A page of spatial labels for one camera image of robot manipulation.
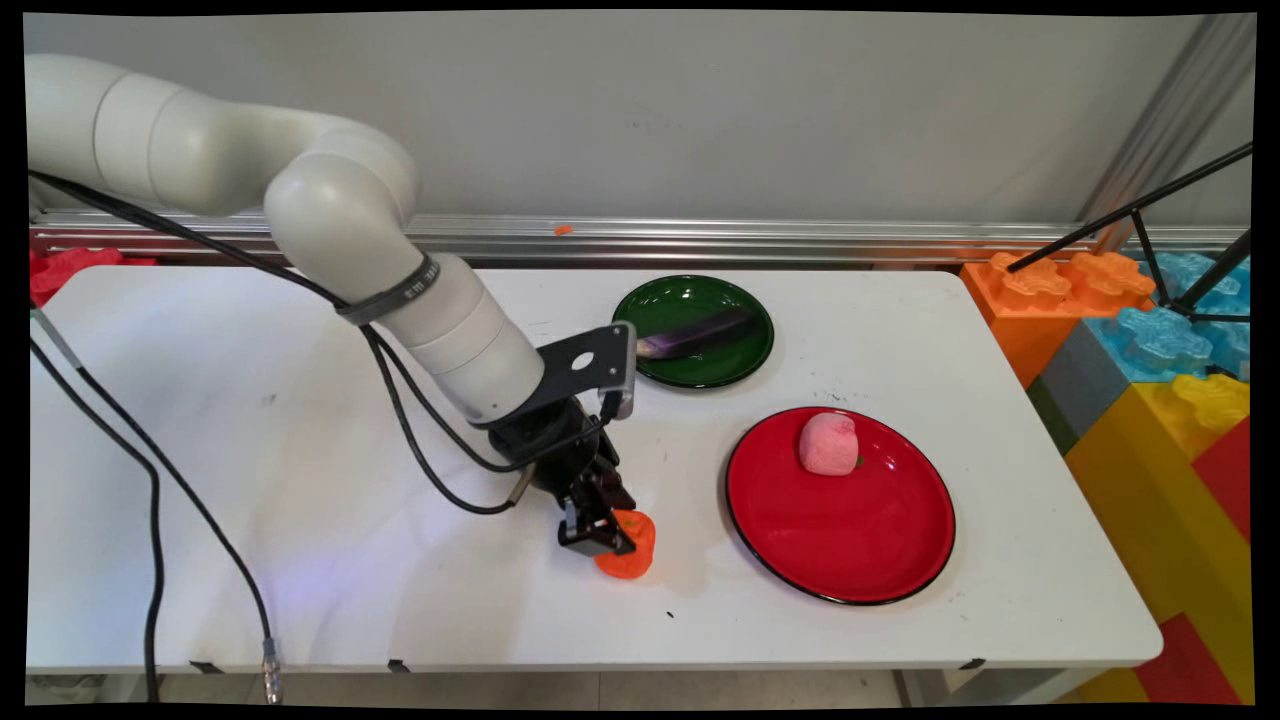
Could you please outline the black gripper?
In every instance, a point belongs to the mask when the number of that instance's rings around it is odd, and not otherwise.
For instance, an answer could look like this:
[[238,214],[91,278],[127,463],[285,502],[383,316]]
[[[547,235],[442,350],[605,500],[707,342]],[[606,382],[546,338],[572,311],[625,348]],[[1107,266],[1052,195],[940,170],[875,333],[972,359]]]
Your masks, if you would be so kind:
[[531,462],[531,484],[561,500],[559,546],[593,559],[637,551],[616,516],[618,510],[635,511],[637,503],[625,488],[618,454],[600,423],[570,398],[488,429],[490,446],[507,462]]

